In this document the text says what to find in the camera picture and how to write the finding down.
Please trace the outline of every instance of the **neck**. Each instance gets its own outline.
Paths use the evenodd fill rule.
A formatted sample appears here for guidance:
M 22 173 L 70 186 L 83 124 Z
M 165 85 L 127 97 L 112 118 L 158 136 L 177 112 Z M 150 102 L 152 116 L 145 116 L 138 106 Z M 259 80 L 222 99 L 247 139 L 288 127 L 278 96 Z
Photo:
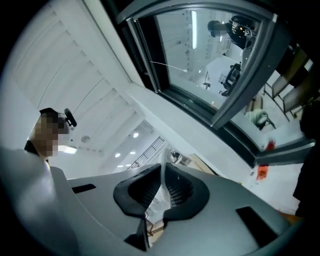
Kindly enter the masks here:
M 44 161 L 47 161 L 49 158 L 49 156 L 47 155 L 47 151 L 42 149 L 42 147 L 37 143 L 37 141 L 35 139 L 30 139 L 30 141 L 33 144 L 39 157 L 42 158 Z

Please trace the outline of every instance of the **person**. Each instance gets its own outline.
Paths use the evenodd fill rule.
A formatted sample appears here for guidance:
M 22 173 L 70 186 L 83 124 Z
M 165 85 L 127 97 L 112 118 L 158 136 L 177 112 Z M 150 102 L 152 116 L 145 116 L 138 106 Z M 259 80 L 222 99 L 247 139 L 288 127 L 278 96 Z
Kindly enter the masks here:
M 207 28 L 212 37 L 229 35 L 231 41 L 242 50 L 251 44 L 247 37 L 255 37 L 255 22 L 249 18 L 235 15 L 227 23 L 218 20 L 211 20 Z
M 295 212 L 299 217 L 310 217 L 317 214 L 315 202 L 318 200 L 318 160 L 320 157 L 320 131 L 317 125 L 317 117 L 320 113 L 320 101 L 315 101 L 305 107 L 300 121 L 300 129 L 309 140 L 315 140 L 315 145 L 306 156 L 301 168 L 293 196 L 300 200 Z
M 45 108 L 40 111 L 40 117 L 33 127 L 24 150 L 38 155 L 49 163 L 48 158 L 58 151 L 58 145 L 64 141 L 64 135 L 69 133 L 66 118 L 52 108 Z

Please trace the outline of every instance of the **metal railing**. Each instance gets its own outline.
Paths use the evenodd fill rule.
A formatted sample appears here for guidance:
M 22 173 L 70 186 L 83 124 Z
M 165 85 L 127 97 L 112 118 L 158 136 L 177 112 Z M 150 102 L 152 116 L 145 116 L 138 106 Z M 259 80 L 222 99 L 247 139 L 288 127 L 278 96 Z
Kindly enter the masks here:
M 151 157 L 154 156 L 155 152 L 165 143 L 165 140 L 162 139 L 160 136 L 151 144 L 150 147 L 148 147 L 146 149 L 146 151 L 144 151 L 142 153 L 142 155 L 140 155 L 134 162 L 133 164 L 130 165 L 130 167 L 128 167 L 127 170 L 130 170 L 132 168 L 137 168 L 137 167 L 141 167 L 144 166 L 147 162 L 148 159 L 150 159 Z

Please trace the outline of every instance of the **headphones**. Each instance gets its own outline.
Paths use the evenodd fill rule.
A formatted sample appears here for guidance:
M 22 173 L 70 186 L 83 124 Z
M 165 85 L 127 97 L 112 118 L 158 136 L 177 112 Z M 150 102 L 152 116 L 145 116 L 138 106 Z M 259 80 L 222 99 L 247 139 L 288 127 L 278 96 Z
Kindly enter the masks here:
M 64 113 L 59 113 L 55 110 L 53 110 L 51 107 L 48 108 L 44 108 L 42 110 L 40 110 L 40 114 L 44 114 L 44 113 L 57 113 L 57 114 L 61 114 L 61 115 L 65 115 L 65 122 L 70 126 L 70 127 L 76 127 L 77 126 L 77 122 L 74 118 L 74 116 L 72 115 L 71 111 L 69 110 L 69 108 L 66 108 L 64 110 Z

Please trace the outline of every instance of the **rectangular black slot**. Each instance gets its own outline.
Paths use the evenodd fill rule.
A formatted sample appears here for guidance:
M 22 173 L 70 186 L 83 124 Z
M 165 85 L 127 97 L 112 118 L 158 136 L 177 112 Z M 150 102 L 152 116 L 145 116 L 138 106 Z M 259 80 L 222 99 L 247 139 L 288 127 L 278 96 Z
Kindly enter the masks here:
M 75 194 L 77 193 L 81 193 L 81 192 L 85 192 L 85 191 L 88 191 L 88 190 L 93 190 L 95 189 L 96 186 L 93 185 L 93 184 L 87 184 L 87 185 L 82 185 L 82 186 L 75 186 L 75 187 L 72 187 L 72 190 Z
M 276 233 L 249 206 L 236 209 L 240 218 L 247 226 L 260 247 L 264 247 L 277 238 Z

